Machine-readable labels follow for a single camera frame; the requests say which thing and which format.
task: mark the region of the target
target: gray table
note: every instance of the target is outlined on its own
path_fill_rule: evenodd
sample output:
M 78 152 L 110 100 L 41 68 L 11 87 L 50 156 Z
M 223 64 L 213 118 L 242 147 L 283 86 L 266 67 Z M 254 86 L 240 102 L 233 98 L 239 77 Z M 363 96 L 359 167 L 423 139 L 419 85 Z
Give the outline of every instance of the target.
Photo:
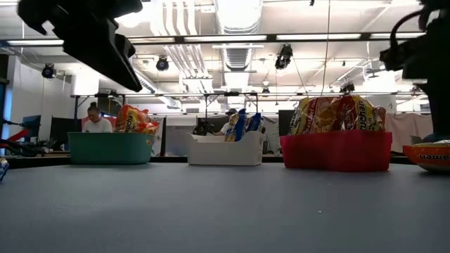
M 0 252 L 450 252 L 450 178 L 259 167 L 45 167 L 0 183 Z

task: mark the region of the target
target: plastic bin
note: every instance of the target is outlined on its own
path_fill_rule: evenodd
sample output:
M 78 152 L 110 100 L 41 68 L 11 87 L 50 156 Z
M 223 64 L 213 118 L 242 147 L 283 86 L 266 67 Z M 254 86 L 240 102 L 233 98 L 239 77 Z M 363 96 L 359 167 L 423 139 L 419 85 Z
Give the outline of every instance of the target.
M 68 133 L 73 164 L 145 164 L 153 136 L 135 133 Z
M 282 136 L 280 142 L 287 168 L 386 171 L 390 163 L 392 133 L 332 131 Z
M 237 142 L 225 142 L 224 136 L 186 134 L 188 163 L 192 165 L 256 166 L 262 162 L 264 135 L 250 131 Z

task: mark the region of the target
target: ceiling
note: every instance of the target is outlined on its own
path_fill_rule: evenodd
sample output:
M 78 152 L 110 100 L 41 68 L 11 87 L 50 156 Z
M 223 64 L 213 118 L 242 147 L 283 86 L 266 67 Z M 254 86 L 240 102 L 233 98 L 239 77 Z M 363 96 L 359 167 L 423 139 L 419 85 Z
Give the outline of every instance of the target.
M 195 1 L 196 29 L 200 34 L 216 34 L 214 13 L 203 13 L 202 8 L 213 4 L 213 1 Z M 330 6 L 330 26 L 328 27 L 328 1 L 318 1 L 309 6 L 308 1 L 280 1 L 264 0 L 262 20 L 259 32 L 273 33 L 326 33 L 330 32 L 390 32 L 394 24 L 403 16 L 418 10 L 420 6 L 416 0 L 332 0 Z M 406 22 L 400 31 L 418 31 L 417 20 Z M 126 36 L 153 36 L 149 22 L 142 22 L 135 28 L 120 27 L 118 33 Z M 31 39 L 40 38 L 40 34 L 24 26 L 15 13 L 15 7 L 0 6 L 0 39 Z M 264 80 L 269 81 L 271 90 L 278 92 L 295 92 L 302 88 L 302 82 L 307 90 L 321 90 L 330 84 L 339 86 L 342 82 L 335 82 L 343 74 L 349 72 L 355 65 L 365 59 L 373 59 L 373 68 L 378 68 L 376 59 L 379 52 L 389 48 L 386 41 L 366 42 L 319 42 L 292 44 L 294 61 L 287 69 L 276 72 L 274 60 L 281 49 L 281 44 L 262 44 L 264 48 L 255 49 L 255 55 L 250 69 L 256 73 L 250 75 L 250 89 L 259 91 Z M 212 75 L 213 88 L 220 89 L 224 85 L 221 71 L 223 66 L 219 50 L 212 45 L 202 45 L 201 51 L 208 71 Z M 154 81 L 164 92 L 179 92 L 179 71 L 174 64 L 169 63 L 169 69 L 164 72 L 156 70 L 158 56 L 166 55 L 163 46 L 137 46 L 136 67 Z M 80 64 L 62 52 L 62 48 L 25 48 L 22 61 L 26 64 L 41 66 L 44 63 L 55 63 L 58 70 L 68 73 L 76 72 Z M 348 77 L 357 85 L 364 82 L 363 69 L 357 68 Z M 125 92 L 123 88 L 108 80 L 102 79 L 101 88 L 116 89 Z

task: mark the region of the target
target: white wall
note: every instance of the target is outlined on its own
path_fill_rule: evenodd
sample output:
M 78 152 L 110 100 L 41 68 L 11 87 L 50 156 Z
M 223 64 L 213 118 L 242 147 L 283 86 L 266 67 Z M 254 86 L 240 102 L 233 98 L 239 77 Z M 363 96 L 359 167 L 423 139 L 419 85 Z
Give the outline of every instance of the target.
M 8 79 L 6 119 L 22 122 L 23 117 L 41 115 L 39 138 L 46 140 L 50 136 L 52 116 L 73 118 L 75 100 L 70 97 L 70 83 L 44 79 L 40 71 L 23 65 L 18 57 L 9 59 Z M 84 107 L 80 108 L 79 116 L 86 117 L 87 108 Z M 2 137 L 8 138 L 20 130 L 20 126 L 4 126 Z

